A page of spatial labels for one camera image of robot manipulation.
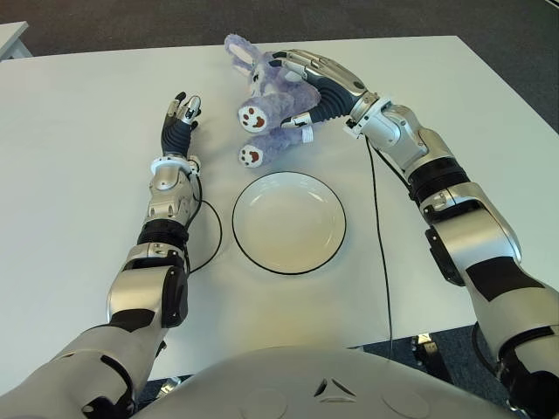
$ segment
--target purple plush toy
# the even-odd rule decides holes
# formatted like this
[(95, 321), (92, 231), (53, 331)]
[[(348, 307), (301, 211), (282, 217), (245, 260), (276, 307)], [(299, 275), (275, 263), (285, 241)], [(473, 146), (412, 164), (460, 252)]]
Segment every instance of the purple plush toy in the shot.
[(313, 129), (281, 128), (285, 118), (305, 112), (321, 99), (317, 90), (285, 68), (268, 64), (272, 52), (260, 50), (239, 35), (225, 39), (233, 67), (248, 78), (251, 98), (238, 110), (238, 120), (252, 136), (238, 152), (248, 168), (267, 164), (287, 148), (313, 140)]

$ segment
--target paw print pad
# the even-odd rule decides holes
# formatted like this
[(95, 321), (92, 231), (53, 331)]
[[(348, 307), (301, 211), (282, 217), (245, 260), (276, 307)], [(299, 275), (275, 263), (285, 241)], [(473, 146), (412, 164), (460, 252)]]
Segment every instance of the paw print pad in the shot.
[(267, 116), (257, 106), (243, 106), (238, 110), (238, 120), (249, 133), (259, 133), (266, 129)]
[(264, 154), (254, 146), (244, 146), (238, 152), (238, 160), (246, 168), (257, 168), (262, 164)]

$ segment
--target white table surface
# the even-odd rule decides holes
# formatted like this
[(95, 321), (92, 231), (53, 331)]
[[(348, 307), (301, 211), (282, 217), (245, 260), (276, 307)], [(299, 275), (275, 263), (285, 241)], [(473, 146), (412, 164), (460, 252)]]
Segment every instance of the white table surface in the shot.
[[(458, 38), (265, 49), (280, 47), (335, 58), (370, 89), (414, 109), (513, 225), (522, 266), (559, 287), (557, 134)], [(170, 331), (152, 378), (194, 373), (261, 347), (388, 338), (368, 157), (343, 133), (343, 120), (273, 165), (249, 170), (237, 163), (246, 133), (236, 106), (246, 99), (245, 81), (220, 45), (11, 60), (0, 64), (0, 392), (106, 321), (107, 291), (141, 228), (162, 117), (180, 90), (203, 99), (191, 152), (203, 162), (204, 193), (224, 222), (224, 244), (190, 277), (189, 317)], [(238, 193), (277, 170), (323, 180), (347, 213), (340, 252), (300, 277), (258, 268), (231, 234)], [(467, 292), (439, 274), (415, 204), (381, 162), (377, 172), (395, 336), (472, 324)], [(209, 211), (190, 233), (197, 265), (217, 240)]]
[(29, 27), (27, 22), (14, 22), (13, 24), (0, 24), (0, 57)]

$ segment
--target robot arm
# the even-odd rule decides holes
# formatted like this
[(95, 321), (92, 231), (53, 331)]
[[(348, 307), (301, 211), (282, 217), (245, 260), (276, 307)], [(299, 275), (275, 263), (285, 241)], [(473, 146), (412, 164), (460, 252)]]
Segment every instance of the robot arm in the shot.
[(186, 156), (200, 98), (179, 109), (185, 99), (177, 95), (165, 117), (148, 213), (108, 294), (108, 323), (83, 332), (1, 397), (2, 418), (112, 419), (134, 413), (163, 338), (188, 312), (187, 229), (201, 197), (193, 197), (199, 164), (192, 168)]
[(481, 187), (408, 107), (369, 92), (332, 59), (300, 50), (277, 52), (274, 58), (271, 65), (297, 72), (322, 97), (315, 109), (283, 126), (349, 115), (349, 133), (366, 136), (396, 163), (429, 225), (425, 235), (439, 269), (470, 293), (510, 402), (532, 417), (557, 413), (559, 294), (522, 270), (518, 239)]

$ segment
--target black wire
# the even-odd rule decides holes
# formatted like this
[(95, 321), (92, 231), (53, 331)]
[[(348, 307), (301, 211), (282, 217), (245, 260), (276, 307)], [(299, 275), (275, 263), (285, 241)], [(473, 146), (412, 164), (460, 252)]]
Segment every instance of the black wire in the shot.
[(223, 241), (223, 238), (224, 238), (223, 225), (221, 224), (221, 218), (219, 218), (219, 214), (217, 213), (216, 209), (213, 208), (213, 205), (211, 205), (209, 202), (207, 202), (207, 201), (202, 201), (202, 202), (205, 203), (206, 205), (208, 205), (210, 207), (210, 209), (213, 211), (213, 213), (216, 215), (217, 223), (219, 224), (219, 242), (217, 243), (217, 247), (214, 250), (214, 252), (211, 254), (210, 258), (208, 258), (208, 260), (206, 260), (203, 264), (201, 264), (197, 268), (194, 268), (192, 271), (190, 271), (190, 273), (194, 273), (196, 271), (199, 271), (200, 269), (204, 268), (209, 262), (211, 262), (211, 260), (217, 255), (217, 252), (219, 251), (219, 248), (221, 247), (221, 242)]
[(369, 153), (370, 170), (371, 170), (371, 174), (373, 175), (373, 197), (375, 199), (376, 235), (378, 237), (378, 245), (381, 249), (381, 257), (383, 260), (384, 284), (386, 285), (386, 306), (388, 308), (388, 328), (390, 333), (390, 351), (389, 351), (388, 359), (391, 360), (394, 352), (394, 348), (393, 348), (394, 335), (392, 333), (392, 308), (390, 305), (390, 286), (388, 280), (388, 269), (386, 268), (386, 257), (384, 256), (383, 238), (381, 237), (380, 218), (378, 215), (378, 200), (376, 197), (375, 162), (373, 161), (373, 154), (370, 152), (369, 139), (367, 138), (365, 138), (365, 147), (367, 148), (367, 152)]
[[(200, 172), (200, 165), (198, 164), (198, 162), (194, 161), (194, 160), (188, 160), (188, 161), (192, 161), (194, 164), (196, 164), (197, 172), (199, 173)], [(223, 238), (224, 238), (224, 229), (223, 229), (223, 225), (221, 224), (221, 218), (219, 217), (219, 214), (217, 213), (217, 211), (213, 207), (213, 205), (211, 205), (208, 201), (205, 201), (203, 199), (202, 182), (200, 182), (200, 177), (198, 175), (196, 176), (196, 180), (197, 180), (197, 184), (198, 184), (198, 197), (196, 197), (196, 195), (194, 195), (194, 193), (192, 195), (194, 196), (194, 200), (198, 202), (198, 205), (196, 206), (196, 209), (194, 210), (194, 214), (192, 214), (192, 217), (186, 223), (185, 229), (188, 229), (190, 227), (190, 224), (192, 223), (192, 220), (194, 220), (194, 218), (198, 215), (198, 212), (200, 212), (200, 207), (202, 207), (202, 203), (205, 203), (213, 211), (213, 213), (216, 216), (217, 223), (219, 224), (219, 242), (217, 243), (217, 247), (214, 250), (214, 252), (211, 254), (210, 258), (208, 260), (206, 260), (203, 264), (201, 264), (200, 266), (198, 266), (198, 267), (196, 267), (192, 270), (190, 269), (190, 261), (189, 261), (188, 258), (186, 258), (186, 263), (187, 263), (187, 268), (188, 268), (189, 273), (194, 273), (196, 271), (199, 271), (202, 268), (204, 268), (209, 262), (211, 262), (213, 260), (213, 258), (217, 255), (217, 253), (219, 252), (219, 248), (221, 247), (221, 243), (223, 242)]]
[(485, 369), (487, 371), (489, 371), (489, 373), (492, 376), (495, 376), (495, 368), (489, 363), (489, 361), (486, 359), (485, 356), (483, 356), (483, 353), (481, 352), (480, 343), (478, 342), (478, 331), (479, 330), (480, 330), (480, 323), (478, 323), (476, 321), (475, 324), (472, 327), (473, 351), (475, 352), (475, 355), (478, 357), (478, 360), (480, 360), (481, 365), (483, 365), (485, 367)]
[(384, 157), (384, 155), (379, 150), (377, 150), (376, 148), (370, 145), (369, 139), (367, 139), (367, 145), (368, 147), (373, 148), (375, 150), (375, 153), (377, 153), (378, 156), (381, 158), (381, 160), (384, 161), (384, 164), (386, 164), (389, 167), (389, 169), (392, 170), (392, 173), (396, 175), (396, 177), (400, 180), (401, 183), (404, 184), (406, 189), (410, 190), (410, 184), (404, 179), (402, 174), (398, 172), (396, 168), (394, 168), (394, 166), (392, 166), (392, 164), (386, 159), (386, 157)]
[(194, 200), (198, 202), (198, 205), (196, 206), (196, 209), (194, 210), (194, 214), (192, 214), (192, 217), (189, 219), (189, 221), (187, 221), (186, 225), (184, 226), (184, 228), (187, 231), (190, 227), (190, 224), (192, 223), (192, 220), (194, 220), (194, 218), (198, 215), (198, 212), (200, 212), (200, 207), (202, 207), (202, 201), (204, 200), (203, 195), (202, 195), (202, 183), (200, 182), (200, 177), (199, 176), (196, 176), (196, 181), (198, 183), (198, 198), (196, 198), (196, 195), (194, 195), (194, 192), (192, 193), (192, 195), (194, 196)]

